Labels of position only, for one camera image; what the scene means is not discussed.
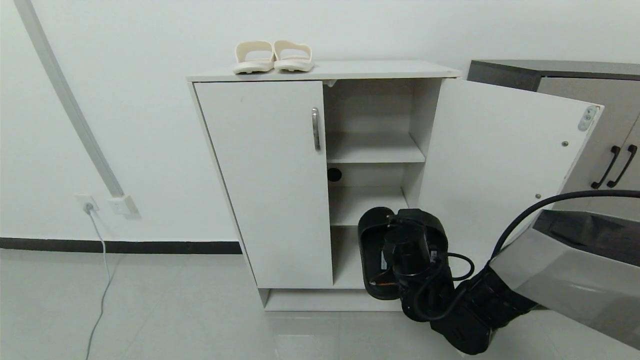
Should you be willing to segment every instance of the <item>white shoe cabinet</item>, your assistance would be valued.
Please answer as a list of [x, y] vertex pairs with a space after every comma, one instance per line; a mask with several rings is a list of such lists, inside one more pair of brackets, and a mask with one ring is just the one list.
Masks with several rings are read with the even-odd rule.
[[[434, 214], [479, 268], [519, 212], [559, 192], [602, 107], [459, 76], [331, 61], [188, 77], [265, 309], [400, 311], [364, 290], [356, 226], [369, 208]], [[466, 266], [452, 260], [454, 275]]]

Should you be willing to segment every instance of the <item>closed cabinet door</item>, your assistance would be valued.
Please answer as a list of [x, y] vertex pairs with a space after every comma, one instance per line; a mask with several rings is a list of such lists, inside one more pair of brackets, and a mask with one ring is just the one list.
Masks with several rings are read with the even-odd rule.
[[[588, 139], [578, 128], [588, 108], [596, 122], [602, 107], [588, 102], [442, 81], [419, 207], [440, 219], [450, 251], [481, 269], [515, 217], [560, 192]], [[454, 276], [468, 270], [451, 263]]]
[[[563, 192], [606, 189], [624, 155], [622, 145], [640, 113], [640, 81], [543, 78], [538, 92], [603, 104], [605, 110], [576, 162]], [[587, 210], [595, 199], [558, 202], [561, 210]]]
[[195, 87], [258, 287], [330, 287], [322, 82]]
[[[620, 155], [602, 189], [640, 190], [640, 117], [631, 129], [627, 141], [621, 146]], [[591, 199], [589, 211], [640, 221], [640, 200], [614, 197]]]

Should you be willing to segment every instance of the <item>black drawer handle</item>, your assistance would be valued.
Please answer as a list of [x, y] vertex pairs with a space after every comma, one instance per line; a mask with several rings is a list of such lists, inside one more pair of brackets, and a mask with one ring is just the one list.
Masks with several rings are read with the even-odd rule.
[[613, 152], [613, 159], [611, 159], [611, 162], [609, 163], [609, 167], [607, 167], [607, 171], [604, 172], [604, 175], [602, 176], [602, 178], [600, 179], [599, 182], [596, 183], [594, 181], [594, 182], [591, 183], [591, 188], [592, 189], [599, 189], [602, 186], [602, 183], [604, 183], [604, 180], [609, 175], [609, 172], [611, 171], [611, 168], [613, 167], [613, 164], [618, 159], [618, 155], [620, 155], [620, 146], [613, 145], [611, 147], [611, 152]]
[[627, 160], [627, 164], [625, 164], [625, 167], [622, 169], [622, 171], [620, 172], [620, 175], [618, 175], [618, 178], [615, 181], [609, 180], [609, 182], [607, 183], [607, 187], [614, 188], [618, 184], [618, 182], [620, 182], [620, 179], [622, 179], [622, 176], [625, 174], [625, 172], [627, 171], [627, 168], [631, 164], [631, 161], [634, 159], [634, 156], [638, 151], [638, 147], [635, 145], [629, 145], [627, 150], [631, 153], [631, 155], [629, 155], [629, 160]]

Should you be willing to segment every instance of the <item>white slipper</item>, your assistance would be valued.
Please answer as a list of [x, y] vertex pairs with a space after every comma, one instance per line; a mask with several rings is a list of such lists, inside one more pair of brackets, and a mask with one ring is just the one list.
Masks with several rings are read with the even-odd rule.
[[[307, 55], [282, 56], [282, 51], [288, 49], [304, 51]], [[314, 67], [309, 45], [278, 40], [273, 43], [273, 52], [276, 54], [276, 62], [273, 64], [276, 70], [309, 71]]]
[[[269, 51], [268, 58], [257, 58], [247, 60], [246, 56], [254, 51]], [[273, 69], [275, 54], [273, 46], [268, 41], [247, 41], [236, 46], [237, 64], [234, 66], [234, 74], [246, 72], [251, 74], [254, 71], [265, 72]]]

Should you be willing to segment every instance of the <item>gray tile floor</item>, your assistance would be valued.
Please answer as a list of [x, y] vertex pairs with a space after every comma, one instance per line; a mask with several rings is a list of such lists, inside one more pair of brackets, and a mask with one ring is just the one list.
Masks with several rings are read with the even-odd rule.
[[[266, 313], [241, 256], [108, 256], [113, 282], [90, 359], [461, 359], [402, 313]], [[0, 250], [2, 360], [84, 359], [102, 254]], [[499, 331], [474, 359], [640, 359], [551, 311]]]

